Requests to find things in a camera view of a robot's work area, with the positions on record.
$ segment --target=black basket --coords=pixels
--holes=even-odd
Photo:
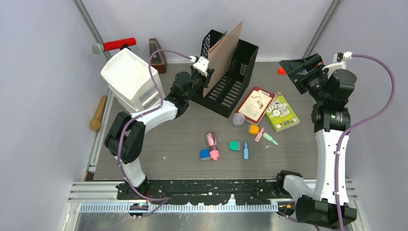
[[[210,47],[214,46],[222,35],[211,30],[203,40],[201,56],[207,58]],[[257,53],[257,46],[240,39],[227,73],[205,97],[203,89],[200,89],[191,100],[228,118],[248,87]]]

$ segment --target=rolling pin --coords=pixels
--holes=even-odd
[[[102,116],[105,110],[105,105],[106,105],[107,100],[108,100],[108,97],[106,95],[102,96],[101,102],[99,102],[98,109],[96,109],[95,117],[90,123],[90,128],[92,130],[97,131],[101,127]]]

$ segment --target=white bin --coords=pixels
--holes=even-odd
[[[152,74],[164,96],[159,74]],[[103,67],[102,77],[119,103],[130,113],[142,111],[160,103],[160,96],[149,74],[149,65],[129,49],[123,49]]]

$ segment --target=orange block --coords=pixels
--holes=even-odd
[[[285,75],[286,72],[285,72],[285,70],[284,70],[282,67],[279,67],[279,69],[278,69],[278,74],[279,74],[279,75]]]

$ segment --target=blue eraser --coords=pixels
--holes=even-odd
[[[201,161],[210,160],[210,151],[208,149],[202,149],[200,151]]]
[[[248,142],[243,143],[243,158],[245,160],[249,159]]]

